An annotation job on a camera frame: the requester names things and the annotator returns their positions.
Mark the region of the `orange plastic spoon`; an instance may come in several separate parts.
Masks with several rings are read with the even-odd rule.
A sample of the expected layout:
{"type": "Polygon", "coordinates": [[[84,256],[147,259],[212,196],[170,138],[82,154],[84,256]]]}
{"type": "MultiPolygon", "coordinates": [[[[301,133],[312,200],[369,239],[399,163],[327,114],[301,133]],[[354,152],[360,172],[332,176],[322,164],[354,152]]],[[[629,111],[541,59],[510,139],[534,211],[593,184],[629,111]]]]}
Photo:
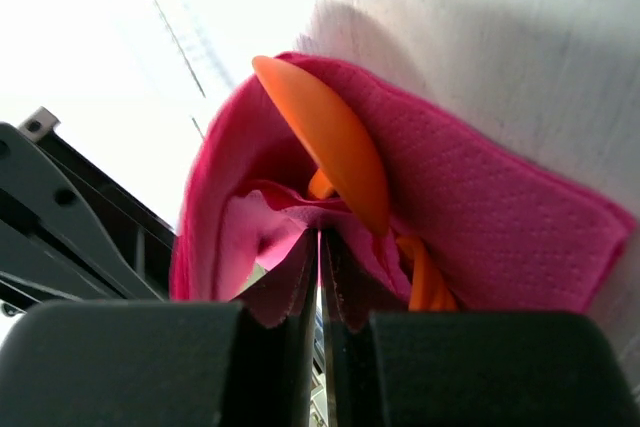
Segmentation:
{"type": "Polygon", "coordinates": [[[390,228],[386,172],[376,145],[353,109],[325,82],[281,59],[252,60],[257,79],[314,160],[309,191],[318,197],[335,190],[377,236],[390,228]]]}

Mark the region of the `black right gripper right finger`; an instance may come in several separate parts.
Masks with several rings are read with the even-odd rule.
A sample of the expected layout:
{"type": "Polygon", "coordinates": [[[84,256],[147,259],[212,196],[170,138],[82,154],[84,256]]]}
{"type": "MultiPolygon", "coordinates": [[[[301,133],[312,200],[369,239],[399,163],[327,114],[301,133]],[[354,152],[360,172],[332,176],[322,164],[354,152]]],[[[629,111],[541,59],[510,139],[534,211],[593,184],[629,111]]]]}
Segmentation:
{"type": "Polygon", "coordinates": [[[568,312],[406,311],[335,231],[319,240],[332,426],[635,426],[612,348],[568,312]]]}

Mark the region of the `orange plastic fork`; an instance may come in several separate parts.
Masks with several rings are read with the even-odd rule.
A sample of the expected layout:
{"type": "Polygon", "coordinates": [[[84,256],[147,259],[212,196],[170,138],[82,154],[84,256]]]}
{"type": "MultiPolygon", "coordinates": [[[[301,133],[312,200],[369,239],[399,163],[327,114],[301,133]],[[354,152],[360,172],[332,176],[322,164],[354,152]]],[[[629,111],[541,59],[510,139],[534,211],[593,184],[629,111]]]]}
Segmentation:
{"type": "Polygon", "coordinates": [[[395,241],[412,272],[408,309],[411,312],[458,311],[457,301],[424,242],[417,236],[397,236],[395,241]]]}

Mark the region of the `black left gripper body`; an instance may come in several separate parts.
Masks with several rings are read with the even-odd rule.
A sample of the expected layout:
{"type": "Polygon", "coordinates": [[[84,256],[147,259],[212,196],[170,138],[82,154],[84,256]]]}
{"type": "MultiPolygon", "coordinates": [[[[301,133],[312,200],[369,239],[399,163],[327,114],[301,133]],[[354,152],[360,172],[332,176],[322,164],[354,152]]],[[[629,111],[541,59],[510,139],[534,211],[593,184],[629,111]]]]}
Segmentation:
{"type": "Polygon", "coordinates": [[[1,125],[1,313],[51,300],[161,300],[171,227],[59,137],[39,108],[1,125]]]}

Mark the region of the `pink paper napkin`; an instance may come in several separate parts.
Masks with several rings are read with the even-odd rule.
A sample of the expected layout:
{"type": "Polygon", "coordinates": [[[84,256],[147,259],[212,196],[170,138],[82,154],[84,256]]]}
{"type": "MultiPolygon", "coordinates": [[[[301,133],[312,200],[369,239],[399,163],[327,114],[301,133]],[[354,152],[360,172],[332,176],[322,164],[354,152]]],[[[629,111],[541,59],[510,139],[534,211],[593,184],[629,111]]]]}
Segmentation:
{"type": "MultiPolygon", "coordinates": [[[[636,222],[606,197],[510,153],[456,117],[354,64],[287,52],[367,126],[384,162],[391,224],[419,236],[470,309],[585,311],[636,222]]],[[[223,105],[193,165],[173,247],[175,300],[235,297],[308,228],[333,228],[402,301],[392,236],[375,243],[339,199],[311,200],[315,164],[255,77],[223,105]]]]}

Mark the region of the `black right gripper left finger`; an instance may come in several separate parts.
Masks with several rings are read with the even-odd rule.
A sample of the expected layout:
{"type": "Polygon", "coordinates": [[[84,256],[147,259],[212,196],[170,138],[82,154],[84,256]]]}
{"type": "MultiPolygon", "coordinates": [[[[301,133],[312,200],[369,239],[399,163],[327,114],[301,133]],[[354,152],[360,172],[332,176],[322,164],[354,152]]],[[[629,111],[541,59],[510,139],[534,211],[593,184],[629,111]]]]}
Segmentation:
{"type": "Polygon", "coordinates": [[[304,426],[318,240],[230,302],[48,302],[1,347],[5,426],[304,426]]]}

